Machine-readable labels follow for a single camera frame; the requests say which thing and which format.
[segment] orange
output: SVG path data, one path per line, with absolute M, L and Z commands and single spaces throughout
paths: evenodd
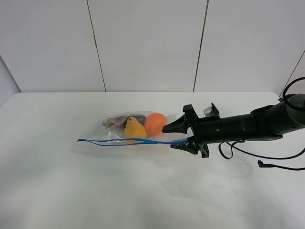
M 147 133 L 153 136 L 160 133 L 166 123 L 167 120 L 163 114 L 153 113 L 145 119 L 144 127 Z

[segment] white table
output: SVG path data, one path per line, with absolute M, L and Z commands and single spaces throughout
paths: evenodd
M 108 115 L 128 111 L 199 115 L 213 102 L 241 115 L 277 96 L 248 93 L 23 93 L 0 109 L 1 229 L 303 229 L 304 172 L 258 168 L 257 158 L 201 159 L 169 146 L 75 147 Z M 287 156 L 305 131 L 241 148 Z M 268 161 L 304 167 L 305 156 Z

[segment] yellow pear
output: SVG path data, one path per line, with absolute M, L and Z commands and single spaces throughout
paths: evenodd
M 125 138 L 146 138 L 146 130 L 134 117 L 129 117 L 124 130 Z

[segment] clear plastic bag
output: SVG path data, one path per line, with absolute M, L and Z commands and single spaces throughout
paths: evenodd
M 181 144 L 188 135 L 162 133 L 164 125 L 172 123 L 182 114 L 163 115 L 156 112 L 128 112 L 98 121 L 78 142 L 99 146 L 125 146 L 142 144 Z

